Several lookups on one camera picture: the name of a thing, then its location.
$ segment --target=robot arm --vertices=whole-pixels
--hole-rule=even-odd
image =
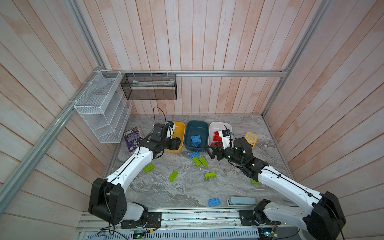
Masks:
[[[210,157],[216,157],[217,160],[225,158],[237,164],[247,177],[272,187],[299,206],[282,206],[264,199],[255,207],[252,216],[255,225],[279,221],[303,228],[318,240],[337,238],[346,220],[334,194],[321,194],[284,176],[268,163],[254,157],[252,146],[243,137],[235,139],[232,148],[231,135],[228,129],[219,131],[223,145],[206,146]]]
[[[122,220],[138,221],[144,208],[136,203],[127,203],[125,192],[141,169],[152,159],[161,157],[164,149],[179,149],[181,140],[172,137],[174,129],[175,124],[171,121],[167,124],[156,123],[150,138],[149,135],[145,137],[118,170],[105,179],[97,178],[92,184],[88,212],[112,225]]]

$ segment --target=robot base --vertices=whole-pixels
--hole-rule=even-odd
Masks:
[[[148,225],[144,228],[159,228],[161,226],[161,212],[146,212],[141,220],[124,220],[121,222],[121,228],[143,228],[146,222],[148,222]]]

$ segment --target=purple book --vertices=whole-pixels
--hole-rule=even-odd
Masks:
[[[131,130],[126,131],[123,135],[129,152],[133,152],[144,138],[140,127],[132,128]]]

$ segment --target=wooden plank wall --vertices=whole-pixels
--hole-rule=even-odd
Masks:
[[[279,70],[320,2],[78,0],[110,70]],[[185,77],[176,101],[134,101],[132,113],[261,113],[278,80]]]
[[[335,1],[266,116],[295,180],[339,197],[346,238],[384,236],[383,14]]]
[[[97,63],[63,0],[0,1],[0,184]],[[111,153],[75,114],[0,217],[0,239],[71,239]]]

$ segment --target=plastic bin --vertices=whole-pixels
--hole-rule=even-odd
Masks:
[[[202,152],[204,151],[204,147],[208,144],[208,131],[209,126],[208,123],[203,121],[189,121],[187,123],[187,128],[185,130],[184,143],[185,148],[189,151],[194,152]],[[192,146],[191,136],[200,135],[201,143],[198,147]]]
[[[232,132],[232,126],[225,122],[213,122],[209,125],[208,145],[214,142],[215,132],[225,130],[225,126]]]
[[[181,140],[181,144],[178,150],[170,150],[170,149],[165,149],[164,152],[180,152],[181,149],[183,148],[184,144],[184,134],[185,134],[185,124],[182,122],[176,122],[173,121],[173,123],[176,125],[175,131],[174,131],[174,137],[178,137]]]

